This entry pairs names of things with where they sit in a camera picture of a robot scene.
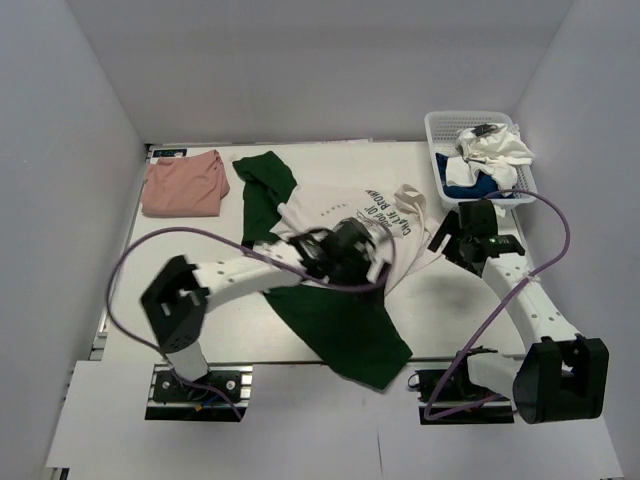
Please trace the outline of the blue t shirt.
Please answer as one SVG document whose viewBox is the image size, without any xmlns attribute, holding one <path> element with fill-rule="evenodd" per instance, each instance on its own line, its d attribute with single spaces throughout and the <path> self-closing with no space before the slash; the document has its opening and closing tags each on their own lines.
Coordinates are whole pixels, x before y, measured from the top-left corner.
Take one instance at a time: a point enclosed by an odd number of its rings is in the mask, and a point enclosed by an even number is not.
<svg viewBox="0 0 640 480">
<path fill-rule="evenodd" d="M 476 199 L 509 190 L 518 181 L 517 169 L 501 161 L 481 162 L 461 156 L 435 154 L 444 194 L 456 199 Z"/>
</svg>

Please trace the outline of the white and green t shirt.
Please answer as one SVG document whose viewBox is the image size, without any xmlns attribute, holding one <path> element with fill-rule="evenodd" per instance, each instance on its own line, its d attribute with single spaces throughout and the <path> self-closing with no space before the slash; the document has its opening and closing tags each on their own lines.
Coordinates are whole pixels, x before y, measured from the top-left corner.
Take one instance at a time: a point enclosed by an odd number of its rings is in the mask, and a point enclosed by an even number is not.
<svg viewBox="0 0 640 480">
<path fill-rule="evenodd" d="M 412 356 L 384 305 L 384 297 L 436 255 L 427 246 L 439 223 L 427 214 L 425 196 L 413 186 L 395 192 L 372 187 L 301 183 L 273 152 L 233 163 L 243 180 L 244 246 L 287 239 L 314 227 L 332 228 L 355 218 L 387 226 L 393 243 L 381 249 L 392 268 L 383 290 L 352 294 L 311 282 L 277 288 L 265 299 L 284 323 L 335 373 L 385 390 Z"/>
</svg>

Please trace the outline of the plain white t shirt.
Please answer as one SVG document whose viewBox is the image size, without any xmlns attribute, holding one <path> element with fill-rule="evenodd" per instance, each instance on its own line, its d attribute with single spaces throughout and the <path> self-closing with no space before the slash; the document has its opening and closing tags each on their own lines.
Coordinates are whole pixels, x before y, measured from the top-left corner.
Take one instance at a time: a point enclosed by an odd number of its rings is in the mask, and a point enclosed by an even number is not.
<svg viewBox="0 0 640 480">
<path fill-rule="evenodd" d="M 530 166 L 533 152 L 521 140 L 517 125 L 484 123 L 457 132 L 456 156 L 481 162 L 501 161 L 516 169 Z"/>
</svg>

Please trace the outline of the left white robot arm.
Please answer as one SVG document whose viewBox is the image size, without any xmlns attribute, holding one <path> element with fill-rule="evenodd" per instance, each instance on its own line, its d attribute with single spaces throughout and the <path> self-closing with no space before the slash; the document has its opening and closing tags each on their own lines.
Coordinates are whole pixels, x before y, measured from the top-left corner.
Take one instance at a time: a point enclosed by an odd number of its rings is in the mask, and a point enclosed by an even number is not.
<svg viewBox="0 0 640 480">
<path fill-rule="evenodd" d="M 199 399 L 209 392 L 212 378 L 199 337 L 214 309 L 305 281 L 350 294 L 380 290 L 392 263 L 382 249 L 394 244 L 388 227 L 347 218 L 332 229 L 312 228 L 256 250 L 240 246 L 241 256 L 230 260 L 195 264 L 175 256 L 140 303 L 177 387 L 188 398 Z"/>
</svg>

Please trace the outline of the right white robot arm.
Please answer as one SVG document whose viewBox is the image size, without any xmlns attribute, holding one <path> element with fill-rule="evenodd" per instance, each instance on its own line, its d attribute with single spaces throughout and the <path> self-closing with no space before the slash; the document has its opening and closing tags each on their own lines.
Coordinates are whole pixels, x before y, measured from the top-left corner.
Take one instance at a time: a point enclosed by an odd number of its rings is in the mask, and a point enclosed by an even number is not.
<svg viewBox="0 0 640 480">
<path fill-rule="evenodd" d="M 507 312 L 526 349 L 523 360 L 477 346 L 476 336 L 454 357 L 427 403 L 433 405 L 451 379 L 453 390 L 472 399 L 485 389 L 510 400 L 528 424 L 594 419 L 601 415 L 609 351 L 599 338 L 574 327 L 537 281 L 525 249 L 498 231 L 489 200 L 463 202 L 447 213 L 429 250 L 481 278 L 500 303 L 480 326 L 485 331 Z"/>
</svg>

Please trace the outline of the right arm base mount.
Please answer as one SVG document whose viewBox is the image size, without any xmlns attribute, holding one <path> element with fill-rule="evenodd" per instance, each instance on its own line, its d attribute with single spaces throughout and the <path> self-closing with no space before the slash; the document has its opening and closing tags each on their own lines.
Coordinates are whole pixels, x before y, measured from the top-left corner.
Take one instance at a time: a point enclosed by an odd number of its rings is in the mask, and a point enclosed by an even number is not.
<svg viewBox="0 0 640 480">
<path fill-rule="evenodd" d="M 466 408 L 451 415 L 428 421 L 424 418 L 424 410 L 445 368 L 427 368 L 415 370 L 407 380 L 410 391 L 418 394 L 419 420 L 423 426 L 431 425 L 499 425 L 513 424 L 515 414 L 511 402 L 499 397 L 486 404 Z M 438 415 L 445 410 L 480 400 L 489 399 L 493 392 L 487 388 L 472 384 L 464 373 L 456 372 L 447 380 L 434 402 L 430 414 Z"/>
</svg>

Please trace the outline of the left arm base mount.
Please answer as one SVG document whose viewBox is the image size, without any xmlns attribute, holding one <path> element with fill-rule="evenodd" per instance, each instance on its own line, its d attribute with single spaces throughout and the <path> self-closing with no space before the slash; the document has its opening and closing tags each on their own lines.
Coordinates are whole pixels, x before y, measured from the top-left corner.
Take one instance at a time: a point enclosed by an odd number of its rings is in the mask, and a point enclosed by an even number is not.
<svg viewBox="0 0 640 480">
<path fill-rule="evenodd" d="M 214 391 L 187 385 L 168 365 L 155 365 L 145 410 L 149 421 L 238 423 L 250 401 L 253 367 L 209 365 L 200 381 Z"/>
</svg>

